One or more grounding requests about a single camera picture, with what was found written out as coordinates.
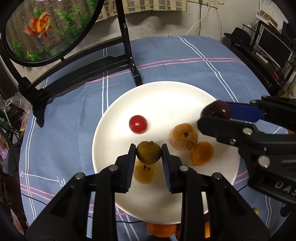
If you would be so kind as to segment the small dark red plum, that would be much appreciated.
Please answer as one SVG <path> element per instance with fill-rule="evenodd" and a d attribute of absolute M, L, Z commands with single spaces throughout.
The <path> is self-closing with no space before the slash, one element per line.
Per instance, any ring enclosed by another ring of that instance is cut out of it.
<path fill-rule="evenodd" d="M 204 116 L 212 118 L 230 119 L 231 110 L 226 102 L 222 100 L 216 100 L 202 109 L 200 117 Z"/>

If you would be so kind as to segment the smooth orange fruit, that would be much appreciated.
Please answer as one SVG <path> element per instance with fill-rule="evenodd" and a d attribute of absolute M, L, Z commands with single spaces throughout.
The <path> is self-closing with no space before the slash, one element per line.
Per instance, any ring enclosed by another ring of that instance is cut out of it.
<path fill-rule="evenodd" d="M 214 156 L 214 148 L 209 142 L 199 142 L 190 151 L 190 160 L 194 166 L 204 166 Z"/>

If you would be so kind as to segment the tan spotted fruit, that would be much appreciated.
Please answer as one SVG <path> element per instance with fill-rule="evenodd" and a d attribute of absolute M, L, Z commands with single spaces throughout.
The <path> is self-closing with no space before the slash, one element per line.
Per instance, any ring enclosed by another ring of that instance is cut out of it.
<path fill-rule="evenodd" d="M 173 128 L 170 144 L 177 150 L 190 151 L 198 143 L 198 134 L 189 123 L 181 123 Z"/>

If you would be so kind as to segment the orange tangerine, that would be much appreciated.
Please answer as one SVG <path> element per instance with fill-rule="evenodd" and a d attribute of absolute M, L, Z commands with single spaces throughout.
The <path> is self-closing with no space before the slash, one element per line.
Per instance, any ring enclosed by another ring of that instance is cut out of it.
<path fill-rule="evenodd" d="M 175 234 L 177 225 L 161 225 L 156 223 L 147 223 L 147 231 L 156 237 L 166 238 Z"/>

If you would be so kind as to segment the yellow spotted loquat fruit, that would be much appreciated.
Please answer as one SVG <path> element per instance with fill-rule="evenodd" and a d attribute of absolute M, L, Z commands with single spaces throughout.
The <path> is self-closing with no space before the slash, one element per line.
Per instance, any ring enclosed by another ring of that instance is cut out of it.
<path fill-rule="evenodd" d="M 138 160 L 135 161 L 133 178 L 140 184 L 152 184 L 157 177 L 157 165 L 147 165 Z"/>

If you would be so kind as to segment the small olive green fruit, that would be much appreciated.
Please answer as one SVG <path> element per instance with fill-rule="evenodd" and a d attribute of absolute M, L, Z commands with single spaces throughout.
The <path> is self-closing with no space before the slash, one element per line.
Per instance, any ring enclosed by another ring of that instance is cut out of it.
<path fill-rule="evenodd" d="M 155 164 L 162 156 L 162 149 L 153 141 L 142 141 L 138 144 L 137 158 L 146 165 Z"/>

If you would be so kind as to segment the small red cherry tomato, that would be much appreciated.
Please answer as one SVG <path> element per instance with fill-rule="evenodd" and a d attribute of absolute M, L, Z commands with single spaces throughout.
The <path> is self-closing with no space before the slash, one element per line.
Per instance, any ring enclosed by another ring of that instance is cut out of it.
<path fill-rule="evenodd" d="M 129 128 L 136 134 L 142 134 L 147 130 L 147 120 L 141 115 L 134 115 L 129 120 Z"/>

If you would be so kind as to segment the computer monitor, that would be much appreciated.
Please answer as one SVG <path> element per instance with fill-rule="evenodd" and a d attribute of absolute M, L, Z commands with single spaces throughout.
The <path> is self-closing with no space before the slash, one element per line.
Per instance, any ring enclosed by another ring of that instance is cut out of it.
<path fill-rule="evenodd" d="M 260 32 L 256 45 L 281 69 L 285 68 L 293 56 L 292 49 L 273 31 L 265 27 Z"/>

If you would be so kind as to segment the blue striped tablecloth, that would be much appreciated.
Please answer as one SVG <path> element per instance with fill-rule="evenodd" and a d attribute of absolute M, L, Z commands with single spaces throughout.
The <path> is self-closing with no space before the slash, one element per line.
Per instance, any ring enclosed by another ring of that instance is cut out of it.
<path fill-rule="evenodd" d="M 131 144 L 137 149 L 140 142 L 153 141 L 160 148 L 167 145 L 171 155 L 199 174 L 221 173 L 268 228 L 269 240 L 283 240 L 283 204 L 248 186 L 239 148 L 219 143 L 197 127 L 202 109 L 216 100 L 250 103 L 269 96 L 253 72 L 224 45 L 205 37 L 134 40 L 132 54 L 142 85 L 136 86 L 129 70 L 95 76 L 47 104 L 43 126 L 30 114 L 20 157 L 20 188 L 30 226 L 75 174 L 98 174 L 126 155 Z M 147 120 L 142 134 L 129 127 L 134 115 Z M 263 133 L 288 135 L 287 128 L 263 120 L 242 122 Z M 171 146 L 171 131 L 181 123 L 193 126 L 198 143 L 213 146 L 206 165 L 194 166 L 190 151 Z M 128 192 L 115 194 L 117 240 L 175 239 L 175 234 L 151 235 L 147 223 L 177 225 L 180 234 L 182 194 L 169 191 L 162 158 L 155 164 L 154 183 L 140 184 L 132 174 Z"/>

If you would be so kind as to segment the black hat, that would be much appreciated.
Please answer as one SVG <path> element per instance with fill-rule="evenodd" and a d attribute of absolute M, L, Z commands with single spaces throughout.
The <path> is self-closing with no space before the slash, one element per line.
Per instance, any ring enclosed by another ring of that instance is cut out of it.
<path fill-rule="evenodd" d="M 249 45 L 251 36 L 243 29 L 236 27 L 232 33 L 224 33 L 230 41 L 238 44 Z"/>

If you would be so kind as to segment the goldfish round screen stand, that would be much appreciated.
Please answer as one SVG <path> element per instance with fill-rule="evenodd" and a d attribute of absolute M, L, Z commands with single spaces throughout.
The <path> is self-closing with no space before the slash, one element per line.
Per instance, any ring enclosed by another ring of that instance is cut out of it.
<path fill-rule="evenodd" d="M 112 7 L 117 13 L 120 36 L 73 53 L 100 13 Z M 71 63 L 117 44 L 123 45 L 123 54 L 106 55 L 40 87 Z M 1 57 L 17 81 L 19 92 L 31 104 L 38 126 L 44 125 L 47 104 L 95 76 L 129 70 L 136 85 L 142 84 L 122 1 L 1 1 Z"/>

